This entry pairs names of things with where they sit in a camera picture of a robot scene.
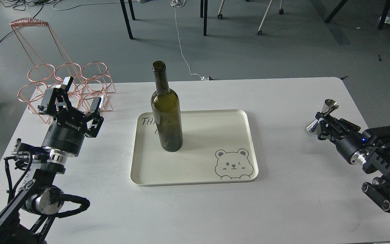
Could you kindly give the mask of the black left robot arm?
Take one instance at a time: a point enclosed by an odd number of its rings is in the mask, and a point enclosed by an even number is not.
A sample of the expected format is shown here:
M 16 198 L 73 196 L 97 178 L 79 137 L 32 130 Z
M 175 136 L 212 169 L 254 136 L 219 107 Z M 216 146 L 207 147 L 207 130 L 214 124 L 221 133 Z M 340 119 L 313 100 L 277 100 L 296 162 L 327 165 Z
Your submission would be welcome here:
M 68 91 L 73 77 L 65 77 L 58 88 L 45 90 L 39 114 L 53 117 L 40 147 L 18 139 L 12 156 L 4 159 L 9 183 L 7 206 L 0 212 L 0 244 L 45 244 L 56 218 L 76 215 L 90 207 L 81 196 L 65 194 L 53 184 L 65 173 L 68 157 L 77 157 L 85 137 L 95 138 L 104 118 L 101 98 L 93 99 L 90 112 L 73 107 Z

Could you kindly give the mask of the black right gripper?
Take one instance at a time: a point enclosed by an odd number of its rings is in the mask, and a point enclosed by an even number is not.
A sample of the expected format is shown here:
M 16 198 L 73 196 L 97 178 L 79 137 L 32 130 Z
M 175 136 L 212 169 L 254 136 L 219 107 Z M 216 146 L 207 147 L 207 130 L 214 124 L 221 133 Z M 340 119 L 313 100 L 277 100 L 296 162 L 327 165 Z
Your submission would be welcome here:
M 356 164 L 352 156 L 365 147 L 366 139 L 359 133 L 361 127 L 343 118 L 327 115 L 317 124 L 318 140 L 330 140 L 338 153 L 351 165 Z

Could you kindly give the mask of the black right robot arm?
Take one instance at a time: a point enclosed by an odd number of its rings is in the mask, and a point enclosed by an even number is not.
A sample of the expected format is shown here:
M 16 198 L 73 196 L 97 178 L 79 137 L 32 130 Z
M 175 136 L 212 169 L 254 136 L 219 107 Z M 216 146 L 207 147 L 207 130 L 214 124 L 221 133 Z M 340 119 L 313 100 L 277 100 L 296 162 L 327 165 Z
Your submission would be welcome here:
M 367 173 L 380 172 L 372 182 L 364 182 L 362 191 L 383 211 L 390 213 L 390 126 L 360 127 L 329 112 L 316 113 L 316 135 L 331 141 L 338 153 L 351 165 L 361 165 Z

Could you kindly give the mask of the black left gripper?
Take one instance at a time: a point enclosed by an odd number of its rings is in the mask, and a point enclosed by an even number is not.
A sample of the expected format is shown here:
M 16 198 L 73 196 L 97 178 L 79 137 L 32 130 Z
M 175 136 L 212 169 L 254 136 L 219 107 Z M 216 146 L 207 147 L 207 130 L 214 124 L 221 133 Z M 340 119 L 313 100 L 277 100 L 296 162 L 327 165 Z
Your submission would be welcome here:
M 42 102 L 38 106 L 38 113 L 53 117 L 53 122 L 48 128 L 41 147 L 46 151 L 57 149 L 68 156 L 77 157 L 85 136 L 96 138 L 104 118 L 101 116 L 101 97 L 93 99 L 90 112 L 86 116 L 82 112 L 68 113 L 67 115 L 60 113 L 73 109 L 68 97 L 73 80 L 73 76 L 68 76 L 65 77 L 59 88 L 46 89 Z M 84 118 L 84 133 L 80 132 L 80 126 L 76 125 L 82 118 Z

